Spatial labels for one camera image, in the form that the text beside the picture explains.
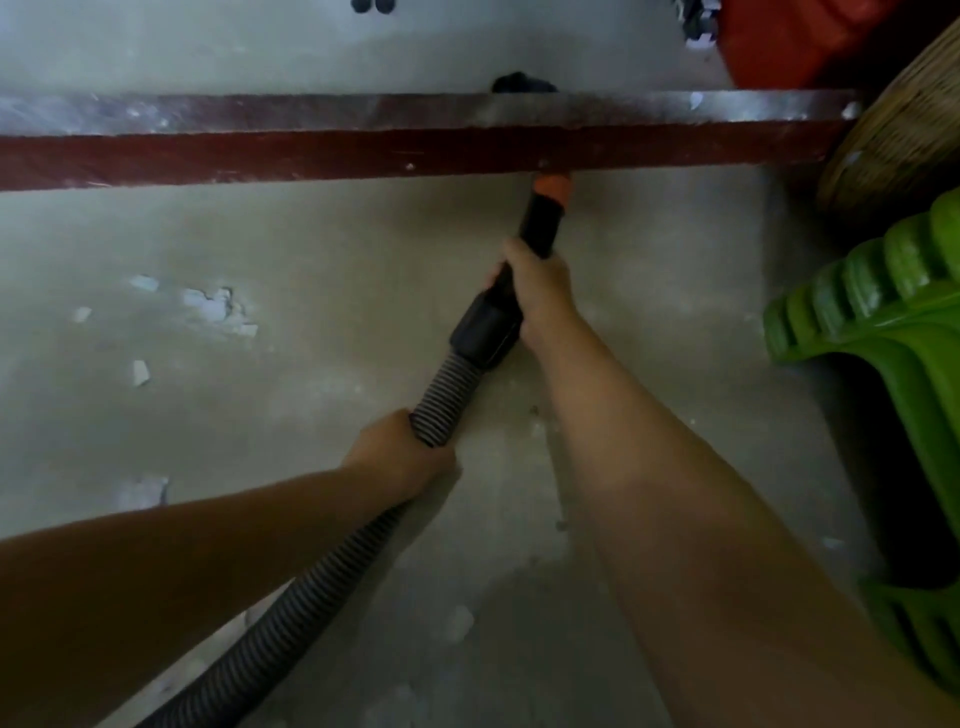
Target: person's left hand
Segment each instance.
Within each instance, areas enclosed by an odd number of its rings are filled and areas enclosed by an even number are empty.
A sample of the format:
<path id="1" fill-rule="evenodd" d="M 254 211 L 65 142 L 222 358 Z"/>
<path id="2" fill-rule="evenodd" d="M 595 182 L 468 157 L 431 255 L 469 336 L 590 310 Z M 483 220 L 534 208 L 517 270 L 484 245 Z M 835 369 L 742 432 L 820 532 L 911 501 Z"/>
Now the person's left hand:
<path id="1" fill-rule="evenodd" d="M 400 409 L 364 427 L 341 468 L 382 488 L 384 508 L 389 508 L 416 497 L 456 464 L 452 447 L 430 448 L 418 440 L 410 412 Z"/>

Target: orange nozzle tip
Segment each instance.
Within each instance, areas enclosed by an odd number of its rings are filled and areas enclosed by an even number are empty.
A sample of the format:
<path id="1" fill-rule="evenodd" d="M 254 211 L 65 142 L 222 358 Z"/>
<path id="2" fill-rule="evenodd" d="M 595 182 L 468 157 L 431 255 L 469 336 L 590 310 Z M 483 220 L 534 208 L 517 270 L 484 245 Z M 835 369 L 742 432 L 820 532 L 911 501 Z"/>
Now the orange nozzle tip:
<path id="1" fill-rule="evenodd" d="M 567 174 L 537 175 L 534 180 L 534 192 L 555 200 L 564 209 L 566 209 L 566 204 L 570 202 L 570 192 L 572 190 L 573 181 Z"/>

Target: hand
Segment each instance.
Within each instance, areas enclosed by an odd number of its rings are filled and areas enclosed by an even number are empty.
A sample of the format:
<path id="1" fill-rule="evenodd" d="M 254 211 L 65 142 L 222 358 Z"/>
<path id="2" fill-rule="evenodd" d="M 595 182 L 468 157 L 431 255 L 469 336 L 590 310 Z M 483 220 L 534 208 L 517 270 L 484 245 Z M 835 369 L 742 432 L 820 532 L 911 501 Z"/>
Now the hand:
<path id="1" fill-rule="evenodd" d="M 452 447 L 430 448 L 414 435 L 410 413 L 397 410 L 364 427 L 341 468 L 383 490 L 383 510 L 420 494 L 437 475 L 453 470 Z"/>
<path id="2" fill-rule="evenodd" d="M 516 238 L 504 242 L 503 256 L 514 269 L 516 300 L 523 311 L 520 338 L 534 353 L 539 353 L 549 339 L 562 335 L 568 323 L 580 320 L 573 302 L 570 271 L 559 255 L 543 260 Z M 488 288 L 502 267 L 500 263 L 493 271 Z"/>

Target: dark red wooden beam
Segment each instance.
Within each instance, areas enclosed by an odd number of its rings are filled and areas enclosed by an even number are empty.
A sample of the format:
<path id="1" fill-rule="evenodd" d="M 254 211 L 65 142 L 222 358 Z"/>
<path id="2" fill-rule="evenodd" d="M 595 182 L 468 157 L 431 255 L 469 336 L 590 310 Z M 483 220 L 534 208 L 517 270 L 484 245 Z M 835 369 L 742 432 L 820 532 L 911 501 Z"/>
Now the dark red wooden beam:
<path id="1" fill-rule="evenodd" d="M 0 96 L 0 190 L 810 162 L 854 91 Z"/>

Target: red object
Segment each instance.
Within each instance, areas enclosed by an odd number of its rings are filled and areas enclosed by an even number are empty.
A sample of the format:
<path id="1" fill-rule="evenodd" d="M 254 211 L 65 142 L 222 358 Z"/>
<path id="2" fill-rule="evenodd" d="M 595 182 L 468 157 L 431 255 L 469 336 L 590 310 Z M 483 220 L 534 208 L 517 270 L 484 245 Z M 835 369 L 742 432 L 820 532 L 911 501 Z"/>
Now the red object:
<path id="1" fill-rule="evenodd" d="M 900 0 L 724 0 L 720 51 L 741 88 L 807 88 Z"/>

